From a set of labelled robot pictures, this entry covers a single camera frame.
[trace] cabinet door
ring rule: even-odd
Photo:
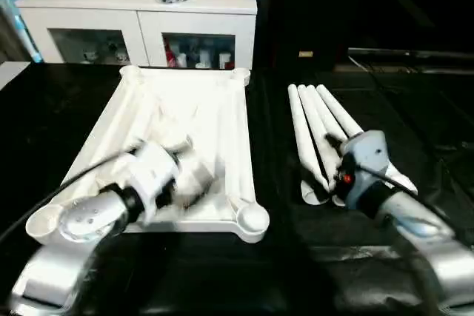
[[[252,15],[138,12],[151,66],[252,69]]]
[[[45,62],[148,66],[135,11],[49,8],[20,11]]]

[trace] wire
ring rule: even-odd
[[[27,212],[25,212],[18,220],[16,220],[14,223],[12,223],[1,235],[0,235],[0,244],[4,242],[4,240],[13,232],[15,231],[18,226],[20,226],[26,219],[28,219],[37,209],[43,207],[48,201],[50,201],[52,198],[57,196],[60,192],[62,192],[64,189],[68,188],[71,184],[74,184],[77,182],[79,179],[84,177],[87,173],[99,168],[100,166],[103,166],[106,163],[109,163],[111,161],[116,160],[119,158],[121,155],[124,155],[125,153],[130,153],[133,154],[138,147],[133,147],[124,151],[120,151],[117,153],[114,153],[112,155],[109,155],[108,157],[102,159],[101,161],[97,162],[96,164],[90,166],[89,168],[86,168],[79,172],[78,174],[74,175],[72,178],[67,179],[63,184],[58,186],[57,189],[53,190],[50,194],[46,196],[46,198],[42,199],[39,201],[35,206],[33,206],[31,209],[29,209]]]
[[[364,172],[367,172],[367,173],[373,175],[374,177],[379,178],[381,181],[385,181],[387,183],[392,184],[394,187],[399,188],[402,192],[404,192],[404,193],[408,194],[409,196],[411,196],[412,198],[418,200],[418,196],[417,196],[416,193],[414,193],[413,191],[408,189],[405,185],[400,184],[397,181],[394,181],[390,177],[387,177],[385,174],[382,174],[380,172],[377,172],[376,170],[370,169],[369,167],[361,166],[360,164],[358,164],[356,166],[356,168],[359,169],[359,170],[363,170]]]
[[[359,67],[360,69],[362,69],[363,71],[367,72],[367,73],[370,73],[370,71],[364,67],[362,64],[358,63],[354,58],[352,58],[351,56],[347,56],[348,59],[354,63],[357,67]]]

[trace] white tray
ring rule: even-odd
[[[120,84],[65,180],[138,139],[155,137],[154,132],[171,132],[175,138],[188,134],[193,148],[218,179],[207,195],[185,212],[165,207],[150,225],[143,226],[138,220],[126,232],[233,232],[248,243],[260,241],[270,218],[257,204],[253,186],[244,90],[250,72],[127,66],[120,74]],[[57,195],[32,215],[27,233],[40,243],[48,243],[60,206],[94,196],[100,187],[112,182],[112,173],[116,176],[126,162],[123,158],[97,169]]]

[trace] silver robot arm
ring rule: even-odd
[[[24,316],[71,313],[101,242],[123,232],[139,216],[141,223],[148,224],[157,210],[156,199],[173,182],[179,183],[181,176],[187,180],[197,176],[199,183],[203,176],[210,178],[193,151],[180,157],[146,143],[134,156],[123,189],[111,184],[97,196],[75,201],[62,213],[51,242],[32,256],[13,287],[12,312]]]
[[[384,133],[368,131],[335,146],[342,156],[335,193],[348,208],[361,210],[380,226],[389,221],[396,228],[409,246],[399,252],[421,276],[430,302],[439,309],[471,309],[474,253],[413,193],[386,182],[389,159]]]

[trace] black tabletop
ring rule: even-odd
[[[114,66],[32,64],[0,91],[1,230],[60,184],[119,80]],[[326,84],[364,129],[385,131],[393,163],[469,238],[472,80],[254,70],[247,111],[256,196],[271,220],[264,240],[122,235],[93,272],[82,313],[419,312],[394,236],[358,212],[303,203],[287,163],[296,155],[287,85]],[[1,246],[2,300],[38,246],[23,229]]]

